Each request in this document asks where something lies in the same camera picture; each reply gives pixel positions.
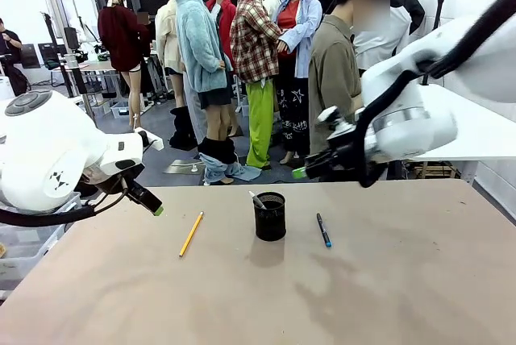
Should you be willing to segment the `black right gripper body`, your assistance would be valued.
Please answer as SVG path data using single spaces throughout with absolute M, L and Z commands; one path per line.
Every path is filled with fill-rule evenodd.
M 324 150 L 306 157 L 306 176 L 321 181 L 358 181 L 359 152 L 354 131 L 334 133 Z

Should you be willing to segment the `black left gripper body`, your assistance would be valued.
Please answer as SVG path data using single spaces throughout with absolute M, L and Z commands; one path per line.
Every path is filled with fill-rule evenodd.
M 144 188 L 129 175 L 117 174 L 102 183 L 96 184 L 95 187 L 106 196 L 127 197 L 130 201 L 141 205 L 148 211 L 150 211 L 150 205 L 153 201 L 160 200 L 149 189 Z

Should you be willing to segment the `yellow pencil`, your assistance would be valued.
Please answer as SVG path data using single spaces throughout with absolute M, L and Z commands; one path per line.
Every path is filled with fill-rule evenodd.
M 191 241 L 199 227 L 199 224 L 201 223 L 201 221 L 203 220 L 204 218 L 204 214 L 205 212 L 204 211 L 201 211 L 200 214 L 198 215 L 197 219 L 195 220 L 185 242 L 183 243 L 182 247 L 181 247 L 181 250 L 179 252 L 179 255 L 178 257 L 179 258 L 183 258 L 185 253 L 187 252 L 188 248 L 189 248 L 189 245 L 191 244 Z

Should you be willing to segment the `blue capped pen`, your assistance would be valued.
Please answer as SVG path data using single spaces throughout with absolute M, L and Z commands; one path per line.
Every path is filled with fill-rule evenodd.
M 332 247 L 332 242 L 331 242 L 331 239 L 327 233 L 327 229 L 324 225 L 324 222 L 323 222 L 323 218 L 322 218 L 322 215 L 320 213 L 317 213 L 316 214 L 316 219 L 317 219 L 317 222 L 318 222 L 318 226 L 319 226 L 319 230 L 322 234 L 322 238 L 323 238 L 323 241 L 325 243 L 325 246 L 327 248 L 331 248 Z

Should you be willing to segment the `black mesh pen holder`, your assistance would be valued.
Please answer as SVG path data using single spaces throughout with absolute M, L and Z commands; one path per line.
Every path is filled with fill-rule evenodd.
M 257 198 L 264 208 L 254 204 L 256 236 L 264 241 L 274 242 L 286 235 L 285 198 L 276 192 L 263 192 Z

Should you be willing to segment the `light blue jeans pile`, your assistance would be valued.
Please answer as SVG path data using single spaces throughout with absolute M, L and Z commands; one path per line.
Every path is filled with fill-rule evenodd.
M 239 161 L 232 164 L 224 164 L 214 157 L 199 154 L 204 164 L 204 185 L 213 185 L 224 178 L 236 178 L 241 181 L 253 181 L 260 176 L 260 168 L 242 165 Z

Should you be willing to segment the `person in olive shirt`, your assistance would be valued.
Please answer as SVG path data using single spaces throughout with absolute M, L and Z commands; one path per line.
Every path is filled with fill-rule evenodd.
M 314 34 L 309 64 L 310 154 L 327 147 L 331 131 L 318 124 L 318 116 L 336 106 L 349 122 L 362 107 L 360 73 L 352 43 L 352 28 L 362 29 L 377 19 L 389 0 L 334 0 Z

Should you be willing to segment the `light wooden stool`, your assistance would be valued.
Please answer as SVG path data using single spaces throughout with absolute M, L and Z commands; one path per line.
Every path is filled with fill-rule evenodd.
M 455 179 L 461 178 L 459 170 L 447 161 L 405 162 L 409 179 Z

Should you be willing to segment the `mannequin in blue shirt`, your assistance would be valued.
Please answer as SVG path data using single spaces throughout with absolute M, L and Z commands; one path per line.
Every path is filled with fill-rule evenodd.
M 310 152 L 308 76 L 314 34 L 323 16 L 319 0 L 280 0 L 273 22 L 281 29 L 277 41 L 279 73 L 275 76 L 285 157 Z

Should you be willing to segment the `clear plastic storage bin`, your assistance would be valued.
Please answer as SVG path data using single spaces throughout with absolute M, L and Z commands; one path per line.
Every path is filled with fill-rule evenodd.
M 25 277 L 65 233 L 65 224 L 50 227 L 14 227 L 0 224 L 0 279 Z

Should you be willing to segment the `mannequin in plaid shirt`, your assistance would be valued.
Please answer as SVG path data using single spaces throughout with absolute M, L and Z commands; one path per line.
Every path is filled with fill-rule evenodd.
M 234 70 L 245 84 L 249 105 L 247 165 L 267 168 L 273 131 L 273 78 L 279 73 L 277 41 L 281 29 L 269 18 L 263 0 L 237 0 L 230 29 Z

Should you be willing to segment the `white table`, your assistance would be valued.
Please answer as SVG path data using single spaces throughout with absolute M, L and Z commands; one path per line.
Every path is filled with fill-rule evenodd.
M 458 134 L 452 142 L 413 158 L 414 161 L 516 160 L 516 123 L 440 85 L 420 87 L 432 109 L 448 108 Z

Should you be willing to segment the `mannequin in maroon sweater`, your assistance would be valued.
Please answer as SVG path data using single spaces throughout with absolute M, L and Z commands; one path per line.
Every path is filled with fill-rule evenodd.
M 110 54 L 111 66 L 129 87 L 129 125 L 141 126 L 141 66 L 150 55 L 148 29 L 139 23 L 137 14 L 124 6 L 123 0 L 107 0 L 98 12 L 98 32 L 102 45 Z

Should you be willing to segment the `mannequin in cream jacket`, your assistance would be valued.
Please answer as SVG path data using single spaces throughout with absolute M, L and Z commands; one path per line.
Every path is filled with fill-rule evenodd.
M 168 0 L 156 12 L 156 50 L 158 59 L 169 73 L 176 101 L 176 108 L 186 106 L 183 85 L 184 65 L 177 38 L 176 0 Z

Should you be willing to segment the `mannequin in blue fleece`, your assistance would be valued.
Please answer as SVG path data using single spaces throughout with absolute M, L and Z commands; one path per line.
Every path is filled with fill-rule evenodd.
M 197 94 L 207 121 L 198 153 L 205 164 L 205 184 L 229 185 L 235 155 L 227 140 L 231 93 L 227 67 L 216 22 L 204 0 L 176 0 L 177 34 L 189 85 Z

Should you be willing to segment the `mannequin in black-white raglan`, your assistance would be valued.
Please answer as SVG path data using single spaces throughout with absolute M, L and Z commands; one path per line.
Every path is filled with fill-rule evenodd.
M 389 15 L 381 12 L 379 22 L 366 30 L 355 29 L 353 45 L 359 73 L 363 73 L 402 50 L 424 20 L 425 11 L 418 0 L 390 0 Z

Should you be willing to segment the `black monitor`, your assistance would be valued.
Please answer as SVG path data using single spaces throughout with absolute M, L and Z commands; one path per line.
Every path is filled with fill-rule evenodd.
M 60 67 L 60 56 L 66 53 L 66 47 L 63 44 L 42 43 L 38 44 L 38 49 L 43 64 L 48 70 Z

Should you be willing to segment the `mannequin in red jacket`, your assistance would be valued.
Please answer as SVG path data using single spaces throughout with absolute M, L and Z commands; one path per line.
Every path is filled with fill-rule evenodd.
M 227 78 L 226 89 L 213 90 L 212 95 L 208 98 L 209 104 L 206 108 L 208 119 L 207 138 L 224 141 L 228 135 L 228 127 L 231 127 L 233 131 L 238 129 L 238 123 L 232 120 L 235 118 L 235 110 L 232 105 L 234 61 L 230 50 L 230 28 L 235 17 L 236 8 L 231 0 L 209 0 L 206 2 L 206 7 L 217 24 L 221 50 L 231 63 L 225 69 Z

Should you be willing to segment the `person in black clothes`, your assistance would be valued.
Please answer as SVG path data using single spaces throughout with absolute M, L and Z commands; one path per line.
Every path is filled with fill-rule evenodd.
M 29 90 L 29 82 L 21 71 L 22 43 L 18 35 L 5 28 L 0 18 L 0 65 L 9 79 L 14 95 L 25 94 Z

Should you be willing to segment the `metal mannequin base plate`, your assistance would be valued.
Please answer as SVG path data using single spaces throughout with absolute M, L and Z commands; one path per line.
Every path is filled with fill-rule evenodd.
M 165 174 L 200 175 L 204 170 L 200 160 L 174 160 L 165 170 Z

